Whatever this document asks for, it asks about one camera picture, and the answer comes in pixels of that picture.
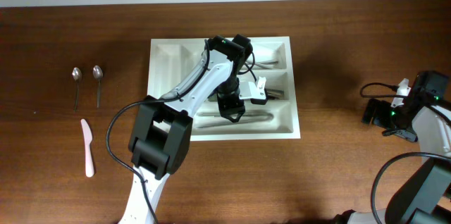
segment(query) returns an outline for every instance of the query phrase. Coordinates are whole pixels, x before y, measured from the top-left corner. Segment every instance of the spoon handle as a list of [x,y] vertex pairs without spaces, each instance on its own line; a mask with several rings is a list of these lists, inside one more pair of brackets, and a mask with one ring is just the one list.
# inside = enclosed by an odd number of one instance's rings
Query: spoon handle
[[101,92],[101,86],[100,86],[100,80],[99,80],[99,86],[97,87],[97,108],[100,107],[100,92]]
[[77,92],[75,93],[75,105],[73,107],[74,111],[77,111],[77,106],[78,106],[78,90],[79,90],[79,87],[78,87],[78,82],[77,82]]

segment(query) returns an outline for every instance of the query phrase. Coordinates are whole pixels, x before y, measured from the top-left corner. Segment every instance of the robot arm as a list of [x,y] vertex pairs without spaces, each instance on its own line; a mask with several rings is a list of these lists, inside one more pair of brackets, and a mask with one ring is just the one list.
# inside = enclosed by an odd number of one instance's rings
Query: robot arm
[[[147,181],[145,193],[153,209],[157,207],[167,179],[187,155],[192,118],[209,96],[217,95],[221,116],[234,123],[245,113],[245,99],[250,99],[253,104],[266,103],[266,78],[260,77],[257,84],[240,84],[237,78],[252,52],[250,40],[241,35],[232,41],[219,36],[209,39],[192,72],[160,98],[171,101],[140,105],[128,148],[132,152],[133,168]],[[168,123],[171,127],[166,132],[154,123]],[[134,175],[120,223],[153,222],[140,179]]]
[[[443,99],[448,77],[434,71],[418,74],[412,88],[404,79],[390,104],[371,99],[362,122],[386,129],[384,136],[396,135],[418,142],[421,152],[451,157],[451,103]],[[424,158],[424,164],[397,191],[387,209],[377,211],[385,223],[451,223],[451,212],[437,206],[442,196],[451,197],[451,164]],[[376,223],[372,213],[353,213],[348,224]]]

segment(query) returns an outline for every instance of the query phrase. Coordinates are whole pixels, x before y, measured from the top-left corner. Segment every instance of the white cutlery tray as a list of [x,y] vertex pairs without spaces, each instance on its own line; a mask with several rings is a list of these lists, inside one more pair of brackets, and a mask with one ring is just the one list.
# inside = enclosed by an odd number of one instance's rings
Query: white cutlery tray
[[[266,77],[266,88],[277,90],[279,98],[266,105],[245,102],[246,113],[232,123],[219,116],[216,101],[206,100],[194,116],[192,141],[225,139],[300,139],[295,81],[289,37],[253,37],[257,78]],[[147,94],[159,98],[188,75],[204,51],[204,39],[152,39]],[[239,75],[240,82],[252,81],[252,75]],[[168,131],[165,123],[156,124]]]

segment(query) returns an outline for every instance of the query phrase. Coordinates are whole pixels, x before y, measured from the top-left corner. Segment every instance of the wooden table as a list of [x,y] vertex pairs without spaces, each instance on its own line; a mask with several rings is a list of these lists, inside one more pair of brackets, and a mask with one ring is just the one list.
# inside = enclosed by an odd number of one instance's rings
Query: wooden table
[[[451,0],[0,8],[0,14],[2,223],[120,219],[132,174],[108,155],[104,136],[118,109],[146,95],[152,38],[290,36],[302,135],[192,143],[163,191],[161,222],[302,223],[369,211],[379,168],[419,146],[360,123],[367,100],[359,88],[413,81],[420,70],[451,75]],[[105,73],[101,108],[94,65]],[[75,66],[83,72],[76,113]],[[125,160],[135,114],[126,113],[111,138]],[[81,118],[94,135],[93,178],[85,177]],[[400,161],[384,175],[379,208],[420,163]]]

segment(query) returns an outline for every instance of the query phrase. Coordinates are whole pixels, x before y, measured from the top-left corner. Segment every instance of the wood grain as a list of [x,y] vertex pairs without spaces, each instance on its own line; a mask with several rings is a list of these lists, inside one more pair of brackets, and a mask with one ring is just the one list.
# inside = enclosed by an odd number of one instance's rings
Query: wood grain
[[[0,14],[0,223],[120,219],[132,176],[107,154],[104,135],[118,109],[146,94],[152,38],[290,36],[302,134],[193,142],[163,191],[157,214],[167,223],[301,223],[369,211],[378,169],[419,147],[361,124],[366,100],[359,88],[413,80],[420,70],[451,75],[451,0],[0,8]],[[105,74],[99,109],[94,65]],[[83,72],[77,113],[75,66]],[[126,113],[111,138],[125,160],[135,114]],[[81,118],[94,135],[93,178],[85,177]],[[419,164],[400,161],[384,175],[378,207]]]

